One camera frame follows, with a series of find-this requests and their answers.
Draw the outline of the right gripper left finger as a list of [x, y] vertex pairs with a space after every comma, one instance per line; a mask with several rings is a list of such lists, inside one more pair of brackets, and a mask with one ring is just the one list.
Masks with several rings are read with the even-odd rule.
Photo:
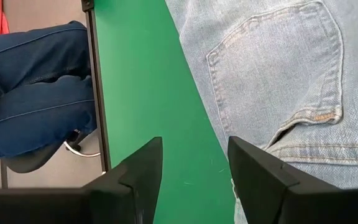
[[153, 224], [162, 180], [163, 142], [154, 137], [86, 184], [91, 223]]

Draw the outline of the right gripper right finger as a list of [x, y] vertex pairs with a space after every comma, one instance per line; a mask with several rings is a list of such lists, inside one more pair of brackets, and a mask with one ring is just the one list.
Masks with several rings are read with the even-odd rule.
[[231, 175], [249, 223], [336, 223], [338, 188], [237, 136], [228, 144]]

